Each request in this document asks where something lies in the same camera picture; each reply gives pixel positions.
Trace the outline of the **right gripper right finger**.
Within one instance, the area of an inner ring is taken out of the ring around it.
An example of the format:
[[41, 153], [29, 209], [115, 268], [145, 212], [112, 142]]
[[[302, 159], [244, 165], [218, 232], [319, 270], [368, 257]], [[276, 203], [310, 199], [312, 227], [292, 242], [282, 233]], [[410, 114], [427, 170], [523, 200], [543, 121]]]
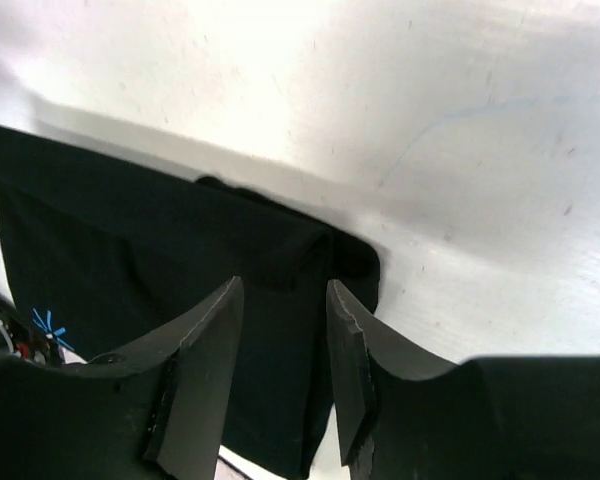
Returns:
[[338, 280], [327, 286], [327, 330], [351, 478], [494, 478], [495, 422], [477, 364], [455, 365], [402, 337]]

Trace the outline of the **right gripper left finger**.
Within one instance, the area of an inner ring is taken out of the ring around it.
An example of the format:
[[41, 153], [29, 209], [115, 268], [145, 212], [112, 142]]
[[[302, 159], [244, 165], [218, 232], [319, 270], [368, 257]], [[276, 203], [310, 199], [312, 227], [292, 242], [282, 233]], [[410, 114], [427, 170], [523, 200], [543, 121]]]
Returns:
[[87, 364], [45, 369], [45, 479], [211, 479], [242, 325], [234, 277], [193, 309]]

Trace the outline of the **black t shirt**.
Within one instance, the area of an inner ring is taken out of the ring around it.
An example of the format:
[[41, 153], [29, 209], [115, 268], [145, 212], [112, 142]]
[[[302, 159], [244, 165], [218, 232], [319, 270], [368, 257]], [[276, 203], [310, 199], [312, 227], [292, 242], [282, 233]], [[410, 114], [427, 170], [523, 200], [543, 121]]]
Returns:
[[244, 319], [223, 443], [305, 479], [333, 405], [326, 287], [377, 307], [363, 240], [212, 177], [187, 181], [0, 127], [0, 247], [21, 319], [91, 359], [232, 277]]

